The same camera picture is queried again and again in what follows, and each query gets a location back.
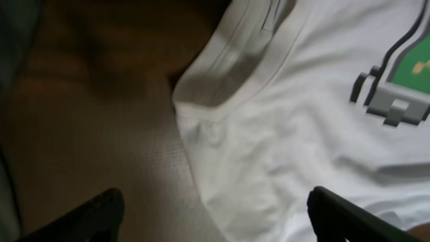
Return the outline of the white t-shirt with robot print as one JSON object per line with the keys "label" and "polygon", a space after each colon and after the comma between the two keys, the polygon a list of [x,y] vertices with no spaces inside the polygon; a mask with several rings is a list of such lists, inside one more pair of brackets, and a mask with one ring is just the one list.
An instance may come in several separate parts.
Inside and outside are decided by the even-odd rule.
{"label": "white t-shirt with robot print", "polygon": [[233,1],[173,93],[200,198],[229,241],[314,241],[324,186],[409,230],[429,222],[429,124],[349,103],[423,1]]}

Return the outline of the folded grey olive garment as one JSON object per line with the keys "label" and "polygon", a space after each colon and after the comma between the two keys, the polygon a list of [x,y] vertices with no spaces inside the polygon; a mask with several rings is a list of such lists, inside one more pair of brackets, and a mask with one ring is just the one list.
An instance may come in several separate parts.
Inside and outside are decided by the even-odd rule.
{"label": "folded grey olive garment", "polygon": [[[1,0],[1,101],[8,96],[37,32],[42,0]],[[9,167],[1,149],[1,240],[21,235],[21,218]]]}

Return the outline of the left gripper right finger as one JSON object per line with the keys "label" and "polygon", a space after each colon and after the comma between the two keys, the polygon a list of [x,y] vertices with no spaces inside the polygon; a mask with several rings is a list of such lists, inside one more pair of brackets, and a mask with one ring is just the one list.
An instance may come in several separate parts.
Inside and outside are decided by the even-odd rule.
{"label": "left gripper right finger", "polygon": [[421,242],[322,186],[306,204],[317,242]]}

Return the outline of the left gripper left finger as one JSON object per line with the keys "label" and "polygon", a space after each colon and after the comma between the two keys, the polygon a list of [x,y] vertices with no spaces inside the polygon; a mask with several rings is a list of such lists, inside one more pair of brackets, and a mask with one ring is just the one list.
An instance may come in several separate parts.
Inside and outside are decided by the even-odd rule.
{"label": "left gripper left finger", "polygon": [[17,242],[117,242],[124,212],[122,192],[110,188]]}

